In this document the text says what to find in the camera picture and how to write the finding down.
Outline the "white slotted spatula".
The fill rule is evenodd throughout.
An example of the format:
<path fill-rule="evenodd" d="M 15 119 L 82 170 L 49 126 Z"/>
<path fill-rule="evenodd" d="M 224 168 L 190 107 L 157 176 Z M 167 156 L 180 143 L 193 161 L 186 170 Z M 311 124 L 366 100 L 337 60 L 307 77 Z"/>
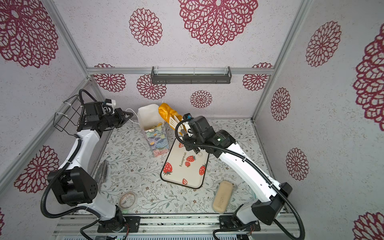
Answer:
<path fill-rule="evenodd" d="M 180 120 L 177 118 L 177 116 L 173 116 L 173 117 L 169 118 L 169 125 L 171 126 L 172 129 L 175 130 L 179 123 L 180 123 Z M 184 136 L 184 135 L 191 136 L 192 134 L 189 133 L 189 129 L 190 129 L 190 127 L 189 127 L 188 123 L 182 123 L 178 127 L 178 133 L 181 136 Z"/>

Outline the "long twisted bread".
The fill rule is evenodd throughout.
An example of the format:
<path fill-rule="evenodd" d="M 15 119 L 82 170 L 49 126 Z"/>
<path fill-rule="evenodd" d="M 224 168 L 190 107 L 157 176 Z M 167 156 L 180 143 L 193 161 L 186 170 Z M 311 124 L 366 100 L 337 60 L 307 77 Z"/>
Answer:
<path fill-rule="evenodd" d="M 162 103 L 158 107 L 159 115 L 162 117 L 164 121 L 169 123 L 170 119 L 175 119 L 175 117 L 179 120 L 182 121 L 183 117 L 175 110 L 173 110 L 168 104 Z"/>

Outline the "floral paper bag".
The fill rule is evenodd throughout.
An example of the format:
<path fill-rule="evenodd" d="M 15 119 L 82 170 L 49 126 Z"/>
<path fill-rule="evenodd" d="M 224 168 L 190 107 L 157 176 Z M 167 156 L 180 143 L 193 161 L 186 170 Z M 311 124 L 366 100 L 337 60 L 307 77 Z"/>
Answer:
<path fill-rule="evenodd" d="M 154 157 L 165 155 L 169 152 L 169 141 L 166 132 L 166 121 L 159 114 L 159 106 L 156 104 L 147 105 L 135 112 L 127 108 L 136 117 L 144 137 L 146 138 Z"/>

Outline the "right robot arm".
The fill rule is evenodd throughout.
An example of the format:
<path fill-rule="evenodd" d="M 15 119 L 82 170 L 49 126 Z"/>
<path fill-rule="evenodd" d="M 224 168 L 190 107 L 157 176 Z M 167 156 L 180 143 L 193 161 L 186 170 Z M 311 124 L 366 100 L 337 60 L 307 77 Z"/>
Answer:
<path fill-rule="evenodd" d="M 241 205 L 232 217 L 233 231 L 245 230 L 262 222 L 276 224 L 290 239 L 303 240 L 306 232 L 304 223 L 288 197 L 292 187 L 288 183 L 279 183 L 260 169 L 241 149 L 236 140 L 226 131 L 215 132 L 213 128 L 205 131 L 193 130 L 192 134 L 182 137 L 175 133 L 176 139 L 192 150 L 205 150 L 229 165 L 253 190 L 257 201 Z M 284 205 L 294 214 L 299 226 L 299 236 L 291 234 L 278 220 L 277 215 Z"/>

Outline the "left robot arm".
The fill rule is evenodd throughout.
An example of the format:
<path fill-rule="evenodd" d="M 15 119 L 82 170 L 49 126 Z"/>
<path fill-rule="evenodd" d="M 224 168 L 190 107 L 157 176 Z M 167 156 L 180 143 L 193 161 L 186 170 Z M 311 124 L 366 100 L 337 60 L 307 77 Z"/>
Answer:
<path fill-rule="evenodd" d="M 107 114 L 83 108 L 78 132 L 74 135 L 76 141 L 67 159 L 58 170 L 48 174 L 48 186 L 44 190 L 40 204 L 41 212 L 46 218 L 60 218 L 85 210 L 95 215 L 97 223 L 106 231 L 119 232 L 126 226 L 120 208 L 100 195 L 98 183 L 87 169 L 93 150 L 103 132 L 122 127 L 132 117 L 133 113 L 120 108 Z M 61 205 L 68 205 L 71 209 L 58 214 L 50 213 L 47 209 L 49 192 L 54 193 Z"/>

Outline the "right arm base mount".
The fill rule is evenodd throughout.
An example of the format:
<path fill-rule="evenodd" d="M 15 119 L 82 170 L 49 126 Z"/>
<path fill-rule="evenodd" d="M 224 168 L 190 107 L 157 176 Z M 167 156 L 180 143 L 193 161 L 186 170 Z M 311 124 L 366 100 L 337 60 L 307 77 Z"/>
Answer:
<path fill-rule="evenodd" d="M 219 224 L 222 232 L 259 232 L 261 230 L 259 221 L 252 221 L 248 224 L 244 224 L 234 215 L 220 215 Z"/>

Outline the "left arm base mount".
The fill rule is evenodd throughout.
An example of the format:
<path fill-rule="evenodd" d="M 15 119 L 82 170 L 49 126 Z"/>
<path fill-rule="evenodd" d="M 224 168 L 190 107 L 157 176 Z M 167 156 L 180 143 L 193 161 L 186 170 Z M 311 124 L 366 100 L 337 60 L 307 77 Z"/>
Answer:
<path fill-rule="evenodd" d="M 141 217 L 139 216 L 124 216 L 124 220 L 111 219 L 100 221 L 98 233 L 137 233 L 140 226 Z"/>

